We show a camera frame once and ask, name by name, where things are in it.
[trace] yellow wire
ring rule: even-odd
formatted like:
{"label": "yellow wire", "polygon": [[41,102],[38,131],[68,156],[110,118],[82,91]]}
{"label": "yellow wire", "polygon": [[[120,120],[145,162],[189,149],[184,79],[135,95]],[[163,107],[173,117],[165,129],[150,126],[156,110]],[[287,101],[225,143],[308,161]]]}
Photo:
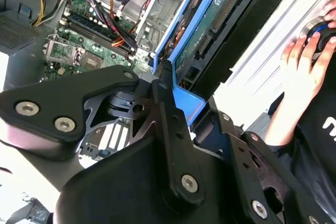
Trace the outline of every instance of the yellow wire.
{"label": "yellow wire", "polygon": [[41,1],[41,10],[40,10],[40,14],[37,18],[37,21],[35,22],[35,25],[34,26],[38,26],[39,23],[41,22],[42,18],[43,18],[43,14],[44,14],[44,1],[43,0],[40,0]]}

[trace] hand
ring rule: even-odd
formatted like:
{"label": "hand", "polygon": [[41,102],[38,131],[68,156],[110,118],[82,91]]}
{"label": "hand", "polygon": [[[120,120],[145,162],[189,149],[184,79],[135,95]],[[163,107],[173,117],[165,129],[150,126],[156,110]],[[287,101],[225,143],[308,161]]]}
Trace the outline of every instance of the hand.
{"label": "hand", "polygon": [[282,57],[281,69],[285,74],[283,99],[284,106],[300,117],[311,100],[320,91],[326,70],[336,48],[336,37],[332,37],[324,51],[312,67],[312,56],[320,39],[314,33],[309,43],[303,48],[307,36],[301,35],[296,43],[290,43]]}
{"label": "hand", "polygon": [[324,20],[333,21],[328,24],[328,27],[336,28],[336,22],[335,22],[336,20],[336,0],[332,0],[328,4],[326,4],[323,12],[324,13],[327,12],[327,14],[324,17]]}

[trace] black t-shirt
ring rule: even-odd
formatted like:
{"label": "black t-shirt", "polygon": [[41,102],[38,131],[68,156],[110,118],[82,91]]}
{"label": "black t-shirt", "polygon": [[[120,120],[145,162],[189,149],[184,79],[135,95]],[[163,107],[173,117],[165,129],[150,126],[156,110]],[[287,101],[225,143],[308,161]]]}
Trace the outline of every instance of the black t-shirt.
{"label": "black t-shirt", "polygon": [[335,55],[321,91],[299,121],[294,140],[270,148],[336,223]]}

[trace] expansion slot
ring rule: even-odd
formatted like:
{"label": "expansion slot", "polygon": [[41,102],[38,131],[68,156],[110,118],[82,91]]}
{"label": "expansion slot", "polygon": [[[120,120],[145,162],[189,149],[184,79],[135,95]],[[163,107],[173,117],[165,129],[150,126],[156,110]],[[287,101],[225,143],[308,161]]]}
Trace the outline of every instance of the expansion slot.
{"label": "expansion slot", "polygon": [[228,0],[227,4],[222,6],[222,9],[219,11],[219,15],[215,18],[216,21],[213,23],[211,28],[214,33],[217,33],[220,30],[222,24],[236,5],[237,1],[238,0]]}
{"label": "expansion slot", "polygon": [[81,27],[77,23],[72,23],[70,22],[68,25],[69,29],[77,32],[78,34],[94,41],[95,43],[102,45],[103,47],[106,47],[107,49],[110,49],[111,51],[116,52],[119,55],[122,55],[124,57],[127,56],[128,52],[127,49],[119,48],[119,47],[112,47],[111,46],[111,41],[107,40],[106,38],[103,38],[102,36],[98,36],[91,31]]}
{"label": "expansion slot", "polygon": [[95,24],[94,22],[91,22],[91,21],[89,21],[85,18],[82,18],[77,14],[71,14],[70,16],[68,16],[68,19],[71,22],[73,22],[73,23],[91,31],[92,33],[96,34],[97,36],[102,37],[102,38],[106,38],[107,40],[114,41],[118,37],[118,35],[109,33],[108,30],[106,30],[105,28],[103,28],[103,27],[101,27],[101,26]]}

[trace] person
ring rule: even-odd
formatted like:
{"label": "person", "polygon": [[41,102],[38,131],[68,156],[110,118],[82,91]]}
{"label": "person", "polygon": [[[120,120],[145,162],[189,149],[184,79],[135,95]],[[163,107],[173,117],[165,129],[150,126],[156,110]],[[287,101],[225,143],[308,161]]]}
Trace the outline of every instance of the person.
{"label": "person", "polygon": [[[336,0],[324,9],[325,20],[336,20]],[[284,95],[265,142],[336,223],[336,37],[313,61],[319,38],[314,33],[304,46],[307,35],[301,34],[286,47]]]}

